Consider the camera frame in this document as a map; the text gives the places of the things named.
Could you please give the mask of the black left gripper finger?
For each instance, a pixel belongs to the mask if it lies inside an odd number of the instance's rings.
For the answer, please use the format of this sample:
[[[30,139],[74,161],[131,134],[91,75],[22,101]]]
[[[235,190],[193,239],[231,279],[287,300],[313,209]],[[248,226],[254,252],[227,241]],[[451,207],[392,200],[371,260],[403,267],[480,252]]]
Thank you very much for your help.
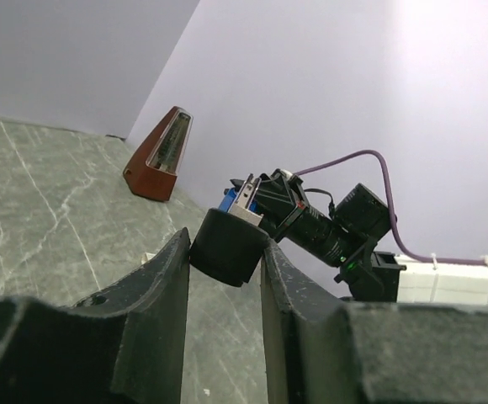
[[[188,308],[187,230],[72,307],[0,296],[0,403],[177,403]]]

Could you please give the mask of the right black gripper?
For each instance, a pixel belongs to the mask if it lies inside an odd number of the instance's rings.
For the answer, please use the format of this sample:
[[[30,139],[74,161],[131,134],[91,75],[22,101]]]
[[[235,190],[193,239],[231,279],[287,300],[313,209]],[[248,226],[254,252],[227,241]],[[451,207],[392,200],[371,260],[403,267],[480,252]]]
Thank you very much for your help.
[[[260,227],[330,267],[357,301],[396,301],[400,265],[376,252],[387,205],[362,184],[324,215],[302,180],[263,173]],[[271,403],[488,403],[488,307],[339,300],[277,244],[261,269],[263,344]]]

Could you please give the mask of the blue black stapler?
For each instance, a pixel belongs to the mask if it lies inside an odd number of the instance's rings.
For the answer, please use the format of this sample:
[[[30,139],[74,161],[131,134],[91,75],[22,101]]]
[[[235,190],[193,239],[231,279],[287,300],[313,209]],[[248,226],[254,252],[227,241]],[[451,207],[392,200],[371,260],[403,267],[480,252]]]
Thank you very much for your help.
[[[250,281],[269,240],[254,211],[261,179],[233,180],[218,207],[208,210],[190,249],[189,261],[223,284],[241,287]]]

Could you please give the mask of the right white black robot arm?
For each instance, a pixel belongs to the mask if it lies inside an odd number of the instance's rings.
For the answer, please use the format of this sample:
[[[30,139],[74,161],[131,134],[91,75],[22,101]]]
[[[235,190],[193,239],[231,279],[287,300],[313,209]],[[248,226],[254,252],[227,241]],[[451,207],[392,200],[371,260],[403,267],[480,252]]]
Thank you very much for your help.
[[[276,242],[263,256],[261,296],[271,403],[488,403],[488,265],[420,263],[377,242],[386,206],[362,184],[328,215],[300,178],[262,175],[263,228],[337,268],[337,297]]]

